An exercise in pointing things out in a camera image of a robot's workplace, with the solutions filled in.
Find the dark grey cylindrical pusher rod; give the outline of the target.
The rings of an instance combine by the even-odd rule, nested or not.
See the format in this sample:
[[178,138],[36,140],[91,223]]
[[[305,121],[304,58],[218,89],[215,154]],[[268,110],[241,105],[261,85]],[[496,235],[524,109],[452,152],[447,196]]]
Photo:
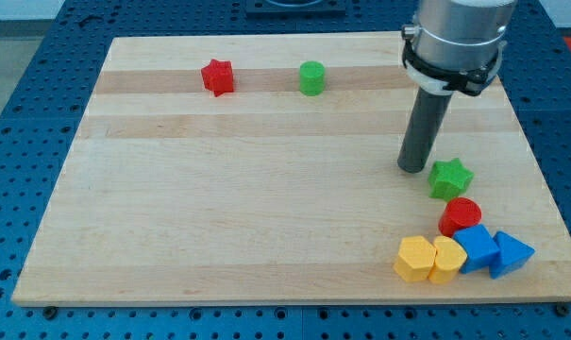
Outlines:
[[424,169],[451,97],[419,89],[397,158],[402,170],[419,173]]

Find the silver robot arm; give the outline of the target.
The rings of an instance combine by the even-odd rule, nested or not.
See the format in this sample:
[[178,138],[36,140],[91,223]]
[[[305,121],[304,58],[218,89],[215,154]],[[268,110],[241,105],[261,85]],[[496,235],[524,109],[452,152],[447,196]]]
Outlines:
[[401,28],[402,64],[418,85],[397,159],[422,171],[455,93],[478,96],[503,61],[504,35],[516,0],[420,0]]

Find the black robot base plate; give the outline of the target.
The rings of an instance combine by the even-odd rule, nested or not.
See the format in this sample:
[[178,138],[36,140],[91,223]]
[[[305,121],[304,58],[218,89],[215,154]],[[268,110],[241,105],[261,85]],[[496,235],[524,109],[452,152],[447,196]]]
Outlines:
[[245,0],[244,12],[250,16],[346,13],[345,0]]

